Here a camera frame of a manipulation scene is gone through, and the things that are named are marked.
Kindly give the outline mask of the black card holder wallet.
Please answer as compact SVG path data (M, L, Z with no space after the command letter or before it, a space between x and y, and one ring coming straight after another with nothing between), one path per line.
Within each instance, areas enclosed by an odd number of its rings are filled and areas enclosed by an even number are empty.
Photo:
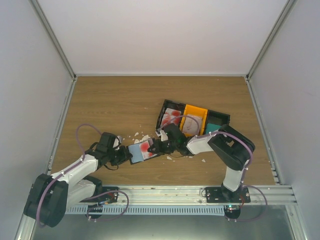
M139 143L129 145L127 148L129 153L132 155L132 157L129 160L130 164L134 165L138 163L143 163L147 160L159 157L159 154L155 154L148 151L148 149L151 147L151 145L153 145L153 143L154 139L149 138Z

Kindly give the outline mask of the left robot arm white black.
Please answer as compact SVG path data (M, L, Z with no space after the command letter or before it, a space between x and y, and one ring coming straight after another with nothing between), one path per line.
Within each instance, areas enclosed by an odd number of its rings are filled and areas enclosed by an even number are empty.
M129 148L122 145L121 137L102 133L100 140L74 163L59 172L42 173L36 178L23 209L24 215L36 220L41 227L53 228L66 210L80 202L92 201L94 208L117 202L118 187L103 192L102 181L91 174L107 164L118 167L132 157Z

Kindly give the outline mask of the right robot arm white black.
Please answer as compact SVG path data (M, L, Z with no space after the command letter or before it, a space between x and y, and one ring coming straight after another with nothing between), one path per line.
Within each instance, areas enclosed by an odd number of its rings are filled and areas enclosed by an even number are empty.
M195 156L214 152L226 165L221 184L221 196L228 203L237 201L243 188L248 166L252 163L254 143L228 124L204 135L186 136L173 123L157 131L158 139L152 139L148 152L154 155L171 154Z

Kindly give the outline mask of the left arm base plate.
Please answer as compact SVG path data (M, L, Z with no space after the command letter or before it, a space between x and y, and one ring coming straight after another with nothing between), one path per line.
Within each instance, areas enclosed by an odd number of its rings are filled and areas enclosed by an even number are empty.
M110 191L118 191L119 188L117 186L103 186L101 190L96 190L93 194L93 196L97 196L99 194L110 192ZM85 199L82 200L81 203L116 203L118 201L118 193L117 192L110 192L106 193L102 196L99 196L94 199Z

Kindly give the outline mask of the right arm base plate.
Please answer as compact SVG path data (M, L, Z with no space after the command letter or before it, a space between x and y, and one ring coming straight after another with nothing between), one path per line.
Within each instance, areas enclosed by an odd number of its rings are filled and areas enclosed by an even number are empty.
M251 197L247 187L239 188L232 192L227 188L224 189L221 186L218 187L206 187L204 189L204 195L207 203L250 203Z

